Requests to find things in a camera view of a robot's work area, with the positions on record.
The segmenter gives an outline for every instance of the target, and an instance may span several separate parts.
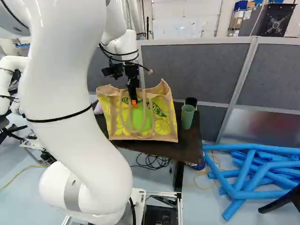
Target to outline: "gray floor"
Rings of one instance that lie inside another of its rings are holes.
[[[17,125],[25,122],[23,118],[13,115],[9,116],[9,119]],[[24,136],[26,132],[28,129],[21,131],[18,135]],[[7,138],[0,145],[0,187],[24,167],[35,165],[35,161],[18,145],[19,142],[12,138]],[[129,165],[135,165],[137,152],[128,150],[120,150],[120,152]],[[231,156],[215,154],[220,158],[223,169],[234,168]],[[169,169],[167,167],[159,171],[149,171],[134,167],[132,169],[134,187],[148,191],[173,191],[173,175],[169,173]],[[7,188],[0,191],[1,225],[61,225],[65,214],[43,202],[38,193],[38,181],[43,171],[44,168],[29,169],[18,176]],[[221,213],[230,201],[226,196],[219,196],[218,186],[207,191],[191,187],[190,185],[194,184],[194,175],[192,170],[185,168],[182,190],[184,225],[282,225],[286,221],[289,221],[289,224],[298,224],[300,221],[300,214],[291,204],[269,214],[259,214],[257,208],[270,202],[270,200],[259,200],[247,201],[231,221],[226,223]],[[203,188],[212,184],[206,176],[200,176],[196,180]],[[275,187],[266,186],[265,189],[273,190]]]

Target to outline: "whiteboard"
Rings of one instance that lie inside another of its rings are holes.
[[[153,38],[155,40],[201,38],[202,26],[200,18],[153,20]]]

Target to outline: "plastic cup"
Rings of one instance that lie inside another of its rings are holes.
[[[197,99],[194,97],[186,98],[186,105],[192,105],[194,108],[197,107]]]
[[[190,129],[193,117],[194,117],[195,108],[192,105],[184,105],[181,108],[181,127],[185,130]]]

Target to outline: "black cup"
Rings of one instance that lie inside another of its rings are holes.
[[[192,105],[194,108],[197,107],[197,99],[194,97],[186,98],[186,105]]]

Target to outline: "yellow tote bag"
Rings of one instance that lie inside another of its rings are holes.
[[[109,140],[157,140],[178,142],[172,93],[162,81],[154,88],[137,88],[137,108],[127,89],[112,85],[96,89],[106,119]]]

